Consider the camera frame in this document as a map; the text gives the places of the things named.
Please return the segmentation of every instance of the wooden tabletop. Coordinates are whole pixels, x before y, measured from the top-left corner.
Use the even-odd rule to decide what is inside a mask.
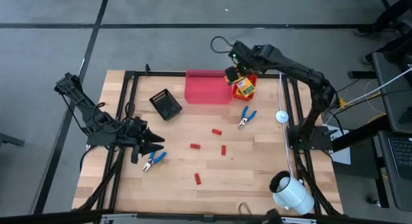
[[[124,71],[108,71],[103,85],[102,110],[115,116]],[[151,131],[165,138],[166,157],[142,171],[148,156],[130,162],[131,148],[126,149],[117,195],[117,212],[154,212],[184,214],[238,214],[238,205],[247,203],[253,214],[265,214],[277,208],[282,214],[296,214],[278,207],[269,191],[269,182],[279,171],[288,170],[282,126],[274,120],[278,111],[278,79],[258,79],[253,100],[233,99],[227,105],[194,105],[184,99],[185,77],[140,76],[136,92],[135,115],[148,121]],[[304,115],[310,109],[310,90],[298,84]],[[172,120],[163,121],[149,101],[167,88],[183,107]],[[293,89],[289,85],[293,98]],[[281,92],[281,105],[286,109]],[[237,126],[241,112],[249,105],[256,116],[242,130]],[[294,117],[297,120],[292,99]],[[222,135],[215,135],[212,129]],[[200,144],[200,150],[191,149]],[[221,146],[227,146],[226,156]],[[102,179],[107,150],[97,147],[85,157],[73,208],[82,205]],[[331,160],[320,151],[311,151],[316,182],[331,202],[342,212]],[[293,152],[290,163],[295,170]],[[197,185],[194,174],[199,173]],[[111,183],[104,202],[108,207]]]

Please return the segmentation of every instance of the keyboard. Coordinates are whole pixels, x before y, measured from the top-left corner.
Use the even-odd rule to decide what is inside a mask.
[[[388,139],[398,175],[412,179],[412,138],[392,136]]]

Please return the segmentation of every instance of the black mesh basket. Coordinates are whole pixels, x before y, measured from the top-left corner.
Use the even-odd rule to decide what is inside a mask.
[[[167,89],[162,90],[149,100],[164,120],[170,120],[182,110],[182,107]]]

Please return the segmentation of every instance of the pliers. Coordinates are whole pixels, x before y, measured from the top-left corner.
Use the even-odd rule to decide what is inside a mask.
[[[238,129],[242,129],[242,127],[246,124],[246,122],[251,121],[253,119],[253,117],[255,117],[255,115],[256,115],[256,111],[253,111],[253,113],[249,117],[246,117],[246,112],[247,112],[248,108],[249,108],[249,106],[245,106],[245,108],[243,109],[242,119],[240,120],[240,123],[238,125]]]
[[[154,157],[155,157],[155,152],[151,152],[151,153],[150,153],[150,156],[149,156],[149,160],[148,160],[147,163],[145,163],[144,166],[143,166],[143,171],[144,171],[144,172],[147,172],[147,170],[149,170],[150,167],[151,167],[154,163],[157,163],[157,162],[159,162],[160,160],[162,160],[162,159],[165,157],[165,155],[166,155],[166,152],[162,152],[162,153],[160,154],[160,156],[154,158]]]

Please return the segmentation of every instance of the gray floor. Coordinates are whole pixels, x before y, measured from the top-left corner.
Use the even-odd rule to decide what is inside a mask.
[[[101,1],[0,0],[0,23],[94,23]],[[371,23],[383,10],[380,0],[109,0],[103,23],[356,24]],[[65,72],[79,71],[90,35],[90,29],[0,29],[0,132],[26,140],[24,147],[0,148],[0,216],[27,214],[32,208],[65,111],[53,85]],[[338,89],[351,82],[348,71],[370,69],[359,63],[360,56],[394,36],[360,39],[352,30],[100,30],[84,90],[97,101],[107,70],[142,70],[145,63],[153,70],[225,68],[231,61],[209,49],[215,35],[249,45],[276,45],[286,56],[323,72]],[[367,82],[340,96],[358,97]],[[383,110],[381,101],[372,105]],[[363,104],[342,114],[341,120],[344,127],[356,128],[376,114]],[[45,212],[70,210],[85,142],[72,122]],[[366,195],[376,195],[373,180],[336,177],[346,214],[403,223],[411,219],[407,212],[364,202]]]

